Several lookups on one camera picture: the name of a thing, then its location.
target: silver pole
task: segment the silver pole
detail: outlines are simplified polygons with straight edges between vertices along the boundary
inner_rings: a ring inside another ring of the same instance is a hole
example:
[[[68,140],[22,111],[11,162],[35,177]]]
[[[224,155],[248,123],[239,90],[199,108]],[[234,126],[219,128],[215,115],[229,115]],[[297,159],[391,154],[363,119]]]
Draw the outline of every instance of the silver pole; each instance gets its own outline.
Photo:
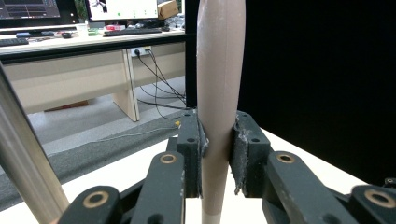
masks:
[[[62,215],[69,201],[1,63],[0,164],[39,223]]]

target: white tabletop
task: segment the white tabletop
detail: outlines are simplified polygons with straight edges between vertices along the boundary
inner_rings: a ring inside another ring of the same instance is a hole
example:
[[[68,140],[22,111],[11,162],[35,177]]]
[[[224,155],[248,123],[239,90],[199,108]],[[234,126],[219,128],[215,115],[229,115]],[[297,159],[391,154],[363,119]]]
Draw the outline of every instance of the white tabletop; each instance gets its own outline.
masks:
[[[289,151],[298,155],[327,187],[347,194],[363,181],[303,151],[287,141],[262,130],[274,150]],[[112,186],[119,191],[131,187],[146,177],[151,159],[166,150],[166,141],[136,152],[66,184],[64,192],[72,202],[82,191],[94,186]],[[262,212],[262,199],[246,199],[242,193],[235,196],[233,176],[229,173],[224,196],[221,223],[266,223]],[[19,203],[0,213],[0,223],[37,223],[25,203]],[[186,223],[201,224],[200,199],[186,200]]]
[[[77,34],[73,34],[74,37],[69,39],[63,39],[62,37],[53,37],[51,39],[43,40],[40,42],[30,42],[28,45],[19,45],[11,47],[1,47],[0,54],[20,53],[20,52],[31,52],[40,51],[43,49],[64,49],[78,46],[88,46],[94,44],[103,43],[117,43],[131,40],[143,40],[152,39],[158,37],[167,37],[175,35],[184,35],[184,30],[177,29],[169,32],[162,32],[158,34],[146,34],[146,35],[121,35],[104,37],[102,35],[90,35],[87,37],[78,37]],[[0,35],[1,38],[15,38],[15,35]]]

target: black cable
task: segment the black cable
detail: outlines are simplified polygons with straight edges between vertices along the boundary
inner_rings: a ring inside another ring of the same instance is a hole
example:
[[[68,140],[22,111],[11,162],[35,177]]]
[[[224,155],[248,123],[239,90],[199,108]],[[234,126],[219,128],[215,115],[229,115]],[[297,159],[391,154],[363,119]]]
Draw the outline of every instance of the black cable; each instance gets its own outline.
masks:
[[[157,71],[158,71],[158,66],[157,66],[157,63],[156,63],[156,61],[155,61],[155,59],[153,59],[153,61],[154,61],[154,63],[155,63],[155,73],[154,73],[154,71],[152,71],[151,70],[151,68],[149,68],[143,61],[142,61],[142,59],[140,58],[140,53],[139,54],[136,54],[137,55],[137,58],[140,60],[140,62],[142,63],[142,64],[144,64],[147,68],[148,68],[148,70],[150,70],[154,75],[155,75],[155,86],[157,87],[158,86],[158,74],[157,74]],[[160,109],[158,108],[158,104],[157,104],[157,88],[155,88],[155,96],[154,96],[154,102],[155,102],[155,107],[156,107],[156,109],[157,109],[157,111],[158,111],[158,114],[160,114],[160,116],[163,118],[163,119],[180,119],[181,117],[176,117],[176,118],[168,118],[168,117],[166,117],[166,116],[164,116],[161,112],[160,112]]]
[[[160,67],[158,67],[158,65],[157,65],[157,63],[156,63],[156,59],[155,59],[155,56],[154,56],[153,52],[152,52],[150,49],[148,49],[148,53],[149,53],[149,55],[151,56],[152,60],[154,61],[155,66],[158,68],[158,71],[160,71],[161,76],[163,77],[163,78],[160,78],[160,79],[172,90],[172,92],[173,92],[176,96],[179,97],[179,100],[180,100],[181,102],[183,102],[183,104],[184,104],[185,106],[187,106],[187,104],[186,104],[182,99],[180,99],[180,98],[184,98],[184,96],[183,96],[182,94],[180,94],[177,90],[175,90],[175,89],[168,83],[168,81],[166,80],[165,76],[163,75],[163,72],[161,71]]]
[[[146,91],[143,89],[143,87],[140,87],[140,89],[142,89],[142,91],[145,92],[147,95],[152,96],[152,97],[155,97],[154,95],[152,95],[152,94],[146,92]],[[176,97],[176,96],[157,96],[157,98],[158,98],[158,99],[178,99],[178,97]]]
[[[172,105],[161,105],[161,104],[155,104],[155,103],[152,103],[152,102],[142,101],[142,100],[139,100],[139,99],[137,101],[140,102],[140,103],[143,103],[143,104],[147,104],[147,105],[157,105],[157,106],[168,107],[168,108],[172,108],[172,109],[191,110],[191,108],[188,108],[188,107],[178,107],[178,106],[172,106]]]
[[[163,92],[168,93],[168,94],[176,95],[176,94],[174,94],[173,92],[165,91],[165,90],[161,89],[160,87],[158,88],[158,90],[163,91]]]
[[[147,67],[148,70],[151,71],[152,74],[154,74],[154,76],[155,76],[156,78],[159,78],[163,83],[165,83],[165,84],[174,92],[174,94],[177,96],[177,98],[178,98],[181,102],[183,102],[183,103],[186,105],[186,103],[185,103],[185,102],[182,100],[182,98],[180,97],[181,94],[178,93],[171,85],[169,85],[169,83],[168,83],[165,79],[162,79],[162,78],[160,78],[160,77],[158,76],[157,70],[159,70],[160,73],[162,73],[162,72],[161,72],[161,70],[159,69],[158,65],[156,64],[155,58],[152,58],[152,60],[153,60],[154,63],[155,63],[156,72],[154,72],[150,67],[148,67],[148,66],[142,61],[142,59],[140,58],[140,55],[138,55],[138,59],[140,60],[140,62],[141,62],[143,65],[145,65],[145,66]]]

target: box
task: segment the box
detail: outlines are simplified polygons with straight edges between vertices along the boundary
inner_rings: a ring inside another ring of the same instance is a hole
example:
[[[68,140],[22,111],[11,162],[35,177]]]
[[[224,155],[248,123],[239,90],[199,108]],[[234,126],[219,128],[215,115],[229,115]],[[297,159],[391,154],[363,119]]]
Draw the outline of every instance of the box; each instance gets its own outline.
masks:
[[[107,25],[107,26],[105,26],[105,28],[108,31],[123,30],[123,29],[125,29],[125,25]]]
[[[158,19],[165,20],[178,13],[176,1],[162,2],[158,5]]]

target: keyboard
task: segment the keyboard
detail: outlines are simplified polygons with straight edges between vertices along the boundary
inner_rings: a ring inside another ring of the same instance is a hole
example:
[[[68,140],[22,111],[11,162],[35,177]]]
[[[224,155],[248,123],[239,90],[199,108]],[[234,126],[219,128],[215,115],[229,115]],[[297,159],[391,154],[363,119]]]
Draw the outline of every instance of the keyboard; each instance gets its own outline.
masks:
[[[29,41],[25,38],[8,38],[8,39],[0,39],[0,47],[9,47],[9,46],[17,46],[17,45],[27,45]]]
[[[116,31],[105,31],[103,36],[119,36],[119,35],[146,35],[159,34],[162,31],[157,28],[143,28],[143,29],[124,29]]]

